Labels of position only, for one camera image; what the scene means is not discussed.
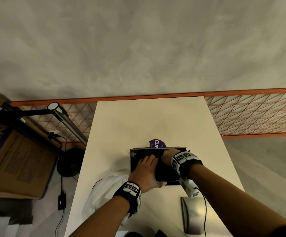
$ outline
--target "wrist strap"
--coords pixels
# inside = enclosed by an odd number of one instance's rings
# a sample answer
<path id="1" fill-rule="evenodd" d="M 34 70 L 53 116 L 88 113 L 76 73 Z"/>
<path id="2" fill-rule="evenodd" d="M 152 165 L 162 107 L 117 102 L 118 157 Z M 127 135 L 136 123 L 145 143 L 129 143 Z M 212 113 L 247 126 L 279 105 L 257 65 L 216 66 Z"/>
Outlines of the wrist strap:
<path id="1" fill-rule="evenodd" d="M 133 215 L 138 212 L 141 207 L 141 189 L 133 182 L 127 181 L 114 193 L 113 197 L 122 196 L 130 203 L 128 213 Z"/>
<path id="2" fill-rule="evenodd" d="M 189 169 L 193 164 L 201 164 L 201 160 L 193 153 L 188 151 L 182 151 L 177 153 L 171 159 L 171 166 L 182 179 L 190 179 Z"/>

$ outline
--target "white table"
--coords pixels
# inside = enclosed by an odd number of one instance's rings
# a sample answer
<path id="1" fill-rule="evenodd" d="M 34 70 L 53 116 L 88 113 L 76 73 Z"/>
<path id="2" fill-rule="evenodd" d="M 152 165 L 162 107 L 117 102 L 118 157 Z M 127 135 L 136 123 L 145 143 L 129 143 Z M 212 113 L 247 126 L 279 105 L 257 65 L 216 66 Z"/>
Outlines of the white table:
<path id="1" fill-rule="evenodd" d="M 145 147 L 152 139 L 187 147 L 207 168 L 243 190 L 203 97 L 98 102 L 65 237 L 82 223 L 82 209 L 96 181 L 129 168 L 130 148 Z M 144 193 L 140 212 L 126 229 L 147 235 L 161 229 L 168 237 L 185 236 L 182 196 L 186 194 L 180 186 Z"/>

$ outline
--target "white plastic bag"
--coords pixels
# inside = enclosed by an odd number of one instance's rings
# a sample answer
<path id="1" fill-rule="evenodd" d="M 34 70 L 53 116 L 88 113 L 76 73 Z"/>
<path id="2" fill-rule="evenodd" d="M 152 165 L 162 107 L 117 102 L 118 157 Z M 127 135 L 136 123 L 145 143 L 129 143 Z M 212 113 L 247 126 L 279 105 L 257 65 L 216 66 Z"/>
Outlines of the white plastic bag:
<path id="1" fill-rule="evenodd" d="M 82 219 L 85 221 L 97 209 L 107 203 L 128 178 L 128 174 L 116 172 L 99 180 L 88 196 L 87 202 L 82 210 Z"/>

